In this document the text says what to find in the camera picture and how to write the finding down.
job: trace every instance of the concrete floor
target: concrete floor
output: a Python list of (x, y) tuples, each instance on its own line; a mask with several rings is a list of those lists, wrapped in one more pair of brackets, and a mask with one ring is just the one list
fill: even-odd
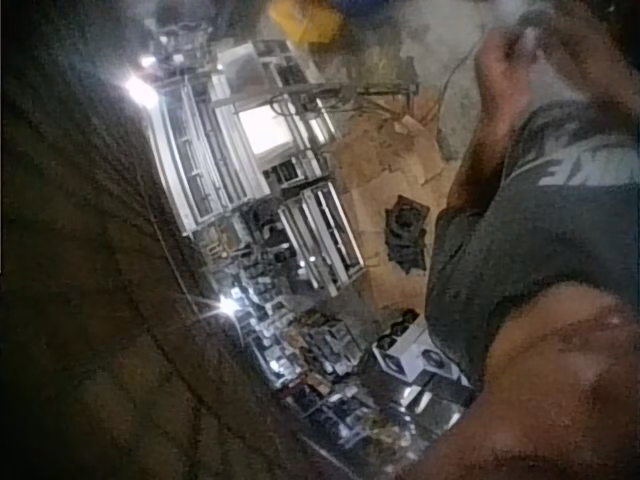
[[(348, 21), (331, 47), (312, 51), (327, 81), (419, 81), (440, 91), (468, 55), (490, 20), (486, 3), (472, 0), (391, 0), (374, 17)], [(263, 15), (257, 35), (282, 38)], [(458, 160), (471, 137), (479, 109), (473, 58), (453, 75), (442, 109), (439, 143), (445, 159)]]

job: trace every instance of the debris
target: debris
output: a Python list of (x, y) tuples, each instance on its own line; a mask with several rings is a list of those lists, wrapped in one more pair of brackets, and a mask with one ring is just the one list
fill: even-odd
[(429, 207), (398, 195), (392, 209), (386, 210), (385, 243), (389, 260), (408, 274), (412, 268), (426, 270), (424, 222)]

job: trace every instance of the ceiling light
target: ceiling light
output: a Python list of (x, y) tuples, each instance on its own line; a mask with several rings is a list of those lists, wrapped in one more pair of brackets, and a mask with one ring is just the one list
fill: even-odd
[(149, 68), (156, 62), (156, 57), (154, 57), (153, 55), (143, 55), (142, 57), (140, 57), (140, 65), (142, 65), (142, 68)]
[(131, 98), (143, 107), (152, 108), (158, 103), (158, 93), (138, 77), (131, 77), (125, 84)]
[(238, 304), (230, 298), (220, 297), (220, 311), (222, 313), (231, 316), (239, 309), (240, 307), (238, 306)]

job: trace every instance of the yellow object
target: yellow object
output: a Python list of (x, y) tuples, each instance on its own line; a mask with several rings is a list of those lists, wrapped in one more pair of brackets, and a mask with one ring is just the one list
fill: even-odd
[(343, 20), (340, 13), (317, 0), (273, 0), (269, 15), (289, 40), (300, 45), (331, 42)]

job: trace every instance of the dark wall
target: dark wall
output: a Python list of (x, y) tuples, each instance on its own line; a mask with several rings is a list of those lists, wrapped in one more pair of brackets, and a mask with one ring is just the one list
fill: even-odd
[(3, 9), (3, 469), (317, 478), (185, 295), (197, 256), (121, 87), (135, 26), (115, 2), (75, 3)]

